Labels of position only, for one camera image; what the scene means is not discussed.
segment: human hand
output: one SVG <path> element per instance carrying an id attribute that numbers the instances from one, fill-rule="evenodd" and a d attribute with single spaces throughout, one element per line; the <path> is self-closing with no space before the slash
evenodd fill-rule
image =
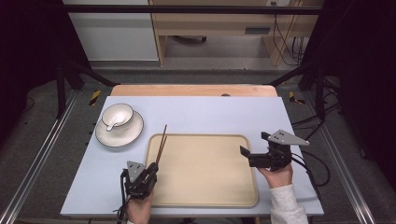
<path id="1" fill-rule="evenodd" d="M 131 199 L 126 205 L 128 219 L 134 224 L 148 224 L 151 215 L 153 191 L 143 200 Z"/>
<path id="2" fill-rule="evenodd" d="M 269 171 L 265 168 L 258 168 L 258 170 L 264 175 L 270 189 L 275 189 L 291 184 L 291 179 L 293 176 L 293 169 L 291 167 L 291 163 L 277 171 Z"/>

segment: wire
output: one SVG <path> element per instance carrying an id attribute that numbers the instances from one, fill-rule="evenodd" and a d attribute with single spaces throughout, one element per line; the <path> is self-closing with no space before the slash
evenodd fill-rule
<path id="1" fill-rule="evenodd" d="M 327 166 L 326 163 L 323 160 L 321 160 L 319 157 L 317 157 L 316 155 L 314 155 L 314 154 L 312 154 L 310 152 L 307 152 L 307 151 L 303 151 L 303 150 L 301 150 L 301 152 L 303 154 L 306 154 L 308 156 L 311 156 L 311 157 L 315 158 L 317 161 L 319 161 L 324 166 L 324 168 L 326 169 L 327 178 L 326 178 L 326 180 L 323 183 L 316 184 L 316 185 L 318 187 L 326 186 L 330 182 L 330 179 L 331 179 L 331 172 L 330 172 L 329 166 Z"/>
<path id="2" fill-rule="evenodd" d="M 324 121 L 321 121 L 320 124 L 315 128 L 315 130 L 312 131 L 312 133 L 309 134 L 309 135 L 305 138 L 305 140 L 308 140 L 312 135 L 314 135 L 314 133 L 320 128 L 320 126 L 321 126 L 323 123 L 324 123 Z"/>
<path id="3" fill-rule="evenodd" d="M 330 112 L 332 112 L 332 110 L 333 110 L 334 108 L 336 108 L 337 106 L 339 106 L 339 103 L 335 103 L 335 104 L 333 104 L 333 105 L 327 107 L 327 108 L 325 109 L 325 112 L 330 113 Z M 302 120 L 293 122 L 293 123 L 291 124 L 291 126 L 293 126 L 293 128 L 294 128 L 294 127 L 297 127 L 297 126 L 300 126 L 300 125 L 305 124 L 305 123 L 307 123 L 307 122 L 309 122 L 309 121 L 311 121 L 312 119 L 315 119 L 315 118 L 317 118 L 317 117 L 318 117 L 318 114 L 316 114 L 316 115 L 314 115 L 314 116 L 312 116 L 312 117 L 309 117 L 309 118 L 307 118 L 307 119 L 302 119 Z"/>
<path id="4" fill-rule="evenodd" d="M 312 129 L 312 128 L 316 128 L 316 127 L 318 127 L 318 124 L 317 125 L 308 126 L 308 127 L 303 127 L 303 128 L 295 128 L 294 130 Z"/>
<path id="5" fill-rule="evenodd" d="M 34 100 L 33 98 L 28 97 L 27 99 L 28 99 L 28 100 L 31 100 L 31 101 L 32 101 L 32 104 L 29 106 L 29 108 L 24 109 L 24 110 L 22 111 L 22 113 L 28 112 L 28 111 L 29 111 L 30 109 L 32 109 L 33 106 L 35 105 L 35 100 Z"/>
<path id="6" fill-rule="evenodd" d="M 120 176 L 122 206 L 118 210 L 113 211 L 113 212 L 117 211 L 117 224 L 121 224 L 121 222 L 123 222 L 125 215 L 125 206 L 129 202 L 129 200 L 131 200 L 131 198 L 129 198 L 128 201 L 125 200 L 125 191 L 123 187 L 123 178 L 127 175 L 127 172 L 128 170 L 123 169 Z"/>
<path id="7" fill-rule="evenodd" d="M 274 18 L 275 18 L 275 21 L 274 21 L 274 30 L 273 30 L 273 41 L 274 41 L 274 45 L 275 45 L 277 51 L 279 52 L 280 57 L 282 58 L 283 63 L 285 63 L 285 64 L 287 64 L 287 65 L 300 65 L 300 62 L 299 62 L 298 57 L 295 57 L 292 53 L 290 53 L 290 50 L 289 50 L 289 48 L 288 48 L 288 44 L 286 43 L 286 39 L 283 37 L 282 32 L 280 31 L 279 26 L 277 25 L 276 14 L 274 14 Z M 291 25 L 292 25 L 292 22 L 289 24 L 289 28 L 288 28 L 287 34 L 290 32 Z M 279 49 L 279 47 L 277 46 L 277 43 L 276 43 L 276 41 L 275 41 L 275 29 L 277 29 L 277 31 L 279 32 L 280 37 L 282 38 L 283 44 L 284 44 L 284 46 L 286 47 L 286 50 L 288 51 L 290 57 L 291 57 L 295 62 L 297 62 L 296 64 L 287 63 L 287 62 L 285 61 L 285 59 L 283 58 L 283 55 L 282 55 L 282 53 L 281 53 L 281 51 L 280 51 L 280 49 Z"/>
<path id="8" fill-rule="evenodd" d="M 280 55 L 280 57 L 282 58 L 283 63 L 285 63 L 286 65 L 298 65 L 298 64 L 287 63 L 286 60 L 283 58 L 282 52 L 281 52 L 280 49 L 277 47 L 277 44 L 276 44 L 276 41 L 275 41 L 275 29 L 276 29 L 276 27 L 277 27 L 276 14 L 275 14 L 274 16 L 275 16 L 274 30 L 273 30 L 273 41 L 274 41 L 274 45 L 275 45 L 277 51 L 279 52 L 279 55 Z"/>

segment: saucer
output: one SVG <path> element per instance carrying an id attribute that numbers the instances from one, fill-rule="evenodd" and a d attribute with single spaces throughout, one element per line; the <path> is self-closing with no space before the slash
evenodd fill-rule
<path id="1" fill-rule="evenodd" d="M 132 143 L 143 130 L 143 118 L 134 111 L 131 126 L 127 130 L 112 130 L 108 132 L 107 125 L 100 119 L 96 125 L 96 138 L 107 147 L 123 147 Z"/>

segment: white tabletop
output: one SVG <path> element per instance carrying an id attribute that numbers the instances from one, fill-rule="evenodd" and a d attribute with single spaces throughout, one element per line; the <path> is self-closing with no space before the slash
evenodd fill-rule
<path id="1" fill-rule="evenodd" d="M 106 147 L 92 135 L 81 165 L 68 192 L 61 215 L 71 217 L 114 217 L 121 206 L 120 174 L 127 161 L 144 163 L 149 139 L 162 133 L 209 133 L 244 135 L 253 153 L 265 153 L 267 142 L 261 132 L 279 129 L 293 133 L 280 97 L 191 97 L 191 96 L 108 96 L 102 109 L 117 103 L 129 104 L 144 120 L 140 136 L 125 147 Z M 291 151 L 301 156 L 298 147 Z M 297 163 L 293 185 L 298 203 L 309 216 L 323 215 L 323 209 L 309 178 Z M 249 208 L 153 207 L 153 217 L 255 217 L 271 210 L 270 192 L 263 176 L 255 170 L 259 201 Z"/>

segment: wooden tray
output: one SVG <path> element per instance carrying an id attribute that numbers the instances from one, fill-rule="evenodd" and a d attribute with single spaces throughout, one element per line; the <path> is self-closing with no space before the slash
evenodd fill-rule
<path id="1" fill-rule="evenodd" d="M 160 206 L 253 206 L 257 185 L 242 135 L 167 134 L 154 188 L 153 205 Z M 157 158 L 162 135 L 148 144 L 146 164 Z"/>

